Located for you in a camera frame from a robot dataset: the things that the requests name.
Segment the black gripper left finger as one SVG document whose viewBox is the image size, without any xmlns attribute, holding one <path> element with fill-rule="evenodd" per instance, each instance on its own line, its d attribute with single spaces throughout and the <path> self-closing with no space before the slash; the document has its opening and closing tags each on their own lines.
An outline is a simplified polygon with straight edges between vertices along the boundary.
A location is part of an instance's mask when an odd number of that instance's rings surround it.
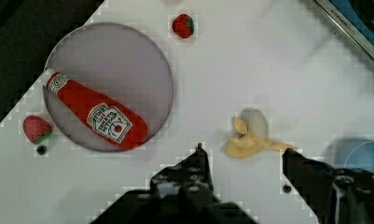
<svg viewBox="0 0 374 224">
<path fill-rule="evenodd" d="M 214 195 L 202 146 L 150 179 L 148 189 L 124 193 L 91 224 L 256 224 L 236 203 Z"/>
</svg>

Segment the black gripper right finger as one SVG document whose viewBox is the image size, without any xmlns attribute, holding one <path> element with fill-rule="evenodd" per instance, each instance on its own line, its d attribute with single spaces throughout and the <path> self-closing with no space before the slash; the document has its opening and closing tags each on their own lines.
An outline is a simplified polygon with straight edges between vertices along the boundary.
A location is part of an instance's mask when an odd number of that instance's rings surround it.
<svg viewBox="0 0 374 224">
<path fill-rule="evenodd" d="M 317 216 L 319 224 L 374 224 L 374 174 L 337 169 L 294 149 L 282 155 L 283 174 Z"/>
</svg>

